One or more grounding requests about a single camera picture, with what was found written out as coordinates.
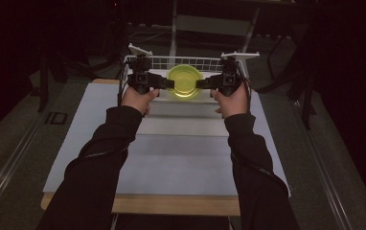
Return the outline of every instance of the wooden board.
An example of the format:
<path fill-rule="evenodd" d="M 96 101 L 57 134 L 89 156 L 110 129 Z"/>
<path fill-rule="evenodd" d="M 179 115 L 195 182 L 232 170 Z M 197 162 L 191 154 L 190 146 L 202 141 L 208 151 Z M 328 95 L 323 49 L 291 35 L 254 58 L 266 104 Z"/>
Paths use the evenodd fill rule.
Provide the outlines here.
<path fill-rule="evenodd" d="M 107 80 L 107 79 L 95 79 L 92 81 L 93 83 L 109 83 L 109 84 L 118 84 L 119 80 Z"/>
<path fill-rule="evenodd" d="M 54 194 L 46 193 L 40 206 L 46 210 Z M 222 195 L 116 195 L 113 213 L 224 216 L 240 215 L 237 196 Z"/>

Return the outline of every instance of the yellow bowl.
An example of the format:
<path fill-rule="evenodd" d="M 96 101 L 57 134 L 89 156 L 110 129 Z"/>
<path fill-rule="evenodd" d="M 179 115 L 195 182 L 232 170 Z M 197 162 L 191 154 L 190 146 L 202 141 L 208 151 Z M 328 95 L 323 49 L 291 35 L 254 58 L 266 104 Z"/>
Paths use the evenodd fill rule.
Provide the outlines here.
<path fill-rule="evenodd" d="M 195 88 L 195 82 L 203 79 L 203 75 L 191 65 L 174 66 L 168 72 L 168 79 L 174 81 L 174 89 L 168 90 L 176 99 L 191 100 L 201 92 L 201 89 Z"/>

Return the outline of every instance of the dark background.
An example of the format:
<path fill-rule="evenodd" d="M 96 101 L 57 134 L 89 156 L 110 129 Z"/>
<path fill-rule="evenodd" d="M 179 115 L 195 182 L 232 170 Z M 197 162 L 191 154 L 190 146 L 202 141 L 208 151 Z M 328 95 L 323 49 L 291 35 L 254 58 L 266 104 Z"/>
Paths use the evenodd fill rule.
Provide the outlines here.
<path fill-rule="evenodd" d="M 111 4 L 76 2 L 72 6 L 66 0 L 0 0 L 0 120 L 32 91 L 28 76 L 39 68 L 43 47 L 87 63 L 85 50 L 100 44 L 113 15 Z M 334 1 L 324 5 L 336 7 L 314 17 L 296 57 L 317 71 L 314 88 L 321 93 L 366 184 L 366 4 Z M 172 18 L 172 0 L 123 1 L 117 6 L 120 44 L 126 42 L 125 20 L 170 24 Z M 270 23 L 275 21 L 269 20 L 268 12 L 261 12 L 261 21 L 260 32 L 280 33 L 271 31 L 275 27 Z"/>

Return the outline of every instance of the wire rack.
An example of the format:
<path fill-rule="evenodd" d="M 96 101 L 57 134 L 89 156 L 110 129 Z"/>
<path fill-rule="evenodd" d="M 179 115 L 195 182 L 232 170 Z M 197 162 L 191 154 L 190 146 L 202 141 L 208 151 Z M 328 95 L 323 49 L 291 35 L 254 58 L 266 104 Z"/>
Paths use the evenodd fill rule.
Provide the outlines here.
<path fill-rule="evenodd" d="M 151 60 L 151 70 L 170 70 L 176 65 L 188 64 L 192 65 L 200 72 L 220 73 L 222 71 L 222 64 L 220 58 L 211 57 L 169 57 L 169 56 L 151 56 L 147 57 Z M 126 56 L 124 63 L 133 61 L 136 56 Z M 241 61 L 236 61 L 242 73 L 245 75 L 244 68 Z M 123 79 L 130 73 L 128 65 L 126 65 Z"/>

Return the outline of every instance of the controller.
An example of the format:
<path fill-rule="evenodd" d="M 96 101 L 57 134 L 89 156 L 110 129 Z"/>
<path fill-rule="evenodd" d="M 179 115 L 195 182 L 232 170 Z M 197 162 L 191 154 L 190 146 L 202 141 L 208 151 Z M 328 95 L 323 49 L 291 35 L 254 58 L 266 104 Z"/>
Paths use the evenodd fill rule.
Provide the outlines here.
<path fill-rule="evenodd" d="M 221 74 L 213 75 L 205 80 L 198 80 L 195 83 L 195 87 L 200 89 L 217 89 L 225 97 L 231 96 L 240 87 L 242 78 L 234 58 L 222 58 L 221 64 Z"/>
<path fill-rule="evenodd" d="M 128 64 L 129 68 L 132 69 L 132 74 L 128 75 L 127 84 L 141 95 L 148 93 L 151 87 L 174 88 L 174 80 L 167 80 L 160 75 L 150 73 L 150 65 L 150 59 L 146 58 L 145 55 L 138 55 L 136 60 Z"/>

